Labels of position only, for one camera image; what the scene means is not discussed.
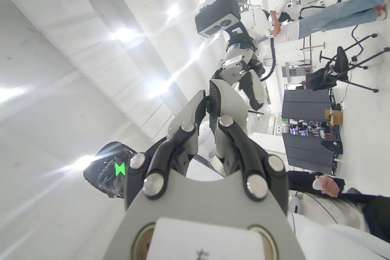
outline white shirt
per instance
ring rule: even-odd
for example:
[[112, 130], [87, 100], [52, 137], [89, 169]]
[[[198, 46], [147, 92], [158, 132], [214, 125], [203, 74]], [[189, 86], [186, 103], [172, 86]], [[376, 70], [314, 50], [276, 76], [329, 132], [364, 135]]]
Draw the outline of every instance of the white shirt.
[[[295, 193], [290, 191], [290, 196], [295, 196]], [[297, 197], [302, 202], [300, 214], [320, 225], [341, 224], [370, 232], [360, 206], [349, 201], [301, 192], [297, 193]]]
[[273, 38], [275, 44], [299, 40], [299, 21], [280, 26], [280, 32]]

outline cardboard box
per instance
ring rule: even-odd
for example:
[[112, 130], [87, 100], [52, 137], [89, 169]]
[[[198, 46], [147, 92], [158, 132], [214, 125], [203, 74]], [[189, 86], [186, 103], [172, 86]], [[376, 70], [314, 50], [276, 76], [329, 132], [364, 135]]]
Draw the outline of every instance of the cardboard box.
[[332, 126], [342, 125], [342, 111], [327, 109], [325, 110], [325, 119], [328, 119]]

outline label sticker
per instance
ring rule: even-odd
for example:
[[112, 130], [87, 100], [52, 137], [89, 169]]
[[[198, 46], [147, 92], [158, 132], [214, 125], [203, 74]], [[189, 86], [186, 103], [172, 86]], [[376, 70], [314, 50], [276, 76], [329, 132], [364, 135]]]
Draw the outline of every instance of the label sticker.
[[265, 260], [257, 232], [160, 218], [147, 260]]
[[231, 59], [229, 59], [229, 60], [226, 60], [226, 61], [225, 61], [225, 66], [229, 66], [229, 65], [232, 65], [233, 63], [240, 62], [242, 59], [243, 59], [243, 55], [242, 55], [242, 54], [237, 55], [237, 56], [234, 57], [234, 58], [231, 58]]

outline black office chair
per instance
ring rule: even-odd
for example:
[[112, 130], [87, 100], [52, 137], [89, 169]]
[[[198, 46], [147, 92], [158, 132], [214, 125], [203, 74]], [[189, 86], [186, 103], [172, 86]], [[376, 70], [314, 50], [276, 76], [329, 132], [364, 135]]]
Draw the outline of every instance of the black office chair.
[[368, 61], [371, 61], [372, 59], [378, 57], [379, 55], [385, 52], [390, 51], [390, 47], [386, 47], [383, 49], [383, 51], [380, 51], [379, 53], [372, 55], [371, 57], [369, 57], [366, 60], [363, 60], [362, 62], [356, 64], [349, 63], [346, 51], [351, 49], [352, 47], [355, 47], [355, 45], [359, 45], [363, 50], [363, 47], [361, 46], [360, 42], [368, 39], [369, 37], [377, 37], [377, 34], [368, 35], [364, 37], [362, 40], [359, 40], [356, 43], [352, 44], [350, 47], [348, 47], [345, 50], [342, 47], [338, 47], [337, 54], [333, 58], [324, 57], [321, 51], [319, 57], [320, 62], [321, 59], [327, 59], [329, 61], [324, 68], [321, 68], [314, 73], [308, 73], [306, 75], [307, 88], [312, 89], [313, 91], [330, 89], [337, 85], [337, 81], [341, 81], [377, 93], [379, 91], [378, 89], [373, 89], [366, 86], [362, 86], [361, 84], [352, 83], [351, 81], [349, 81], [348, 78], [349, 71], [355, 68], [362, 68], [366, 70], [368, 69], [368, 67], [364, 66], [363, 64], [365, 64]]

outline black jacket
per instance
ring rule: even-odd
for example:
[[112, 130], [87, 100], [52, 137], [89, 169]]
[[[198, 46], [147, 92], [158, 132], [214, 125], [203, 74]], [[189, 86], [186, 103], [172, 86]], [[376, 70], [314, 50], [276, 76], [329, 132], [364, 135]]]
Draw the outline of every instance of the black jacket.
[[[312, 185], [313, 181], [316, 179], [316, 175], [321, 176], [323, 174], [288, 171], [289, 189], [313, 195], [326, 196], [333, 199], [329, 195], [322, 194], [321, 191], [313, 189]], [[362, 212], [369, 226], [370, 233], [390, 243], [390, 198], [367, 194], [341, 193], [344, 189], [345, 181], [336, 177], [333, 177], [333, 179], [340, 188], [340, 193], [337, 198], [352, 203], [365, 204], [362, 208]]]

